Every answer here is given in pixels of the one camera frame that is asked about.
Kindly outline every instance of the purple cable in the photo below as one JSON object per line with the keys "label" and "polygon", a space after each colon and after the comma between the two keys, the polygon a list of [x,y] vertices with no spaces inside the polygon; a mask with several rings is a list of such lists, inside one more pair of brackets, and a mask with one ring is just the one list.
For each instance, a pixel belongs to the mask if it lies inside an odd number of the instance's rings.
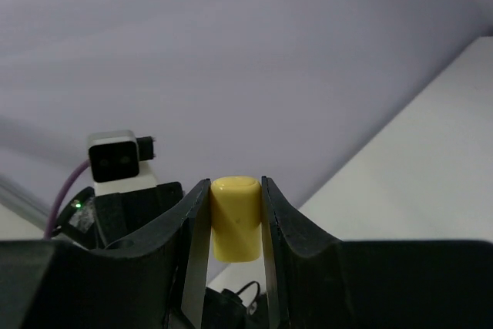
{"label": "purple cable", "polygon": [[86,169],[89,168],[89,160],[82,162],[69,176],[69,178],[65,181],[59,193],[56,195],[55,202],[53,202],[52,209],[50,210],[48,221],[46,222],[45,233],[43,234],[43,239],[52,239],[53,229],[56,225],[56,218],[59,215],[60,207],[62,206],[62,202],[69,192],[70,187],[77,180],[81,173],[83,173]]}

